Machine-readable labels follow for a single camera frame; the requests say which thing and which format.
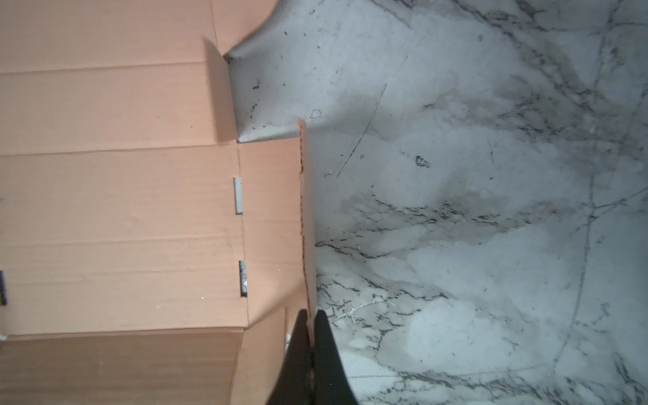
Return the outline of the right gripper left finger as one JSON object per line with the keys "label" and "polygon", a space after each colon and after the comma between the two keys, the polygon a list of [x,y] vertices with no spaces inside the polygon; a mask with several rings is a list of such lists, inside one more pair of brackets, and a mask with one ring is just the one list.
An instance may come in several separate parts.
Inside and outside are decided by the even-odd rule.
{"label": "right gripper left finger", "polygon": [[308,312],[296,319],[278,381],[267,405],[306,405],[311,403],[312,349],[307,327]]}

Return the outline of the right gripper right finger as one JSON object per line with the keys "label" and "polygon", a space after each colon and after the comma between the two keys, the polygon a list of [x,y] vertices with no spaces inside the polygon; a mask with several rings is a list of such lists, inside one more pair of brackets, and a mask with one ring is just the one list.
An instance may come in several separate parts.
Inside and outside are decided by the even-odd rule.
{"label": "right gripper right finger", "polygon": [[332,329],[324,310],[314,320],[314,403],[317,405],[358,405],[344,372]]}

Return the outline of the pink paper box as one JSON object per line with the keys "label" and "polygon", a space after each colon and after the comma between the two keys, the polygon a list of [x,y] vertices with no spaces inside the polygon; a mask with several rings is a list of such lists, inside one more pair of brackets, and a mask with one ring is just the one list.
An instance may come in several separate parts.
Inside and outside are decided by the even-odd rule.
{"label": "pink paper box", "polygon": [[274,1],[1,4],[1,401],[263,404],[312,310],[308,133],[241,143]]}

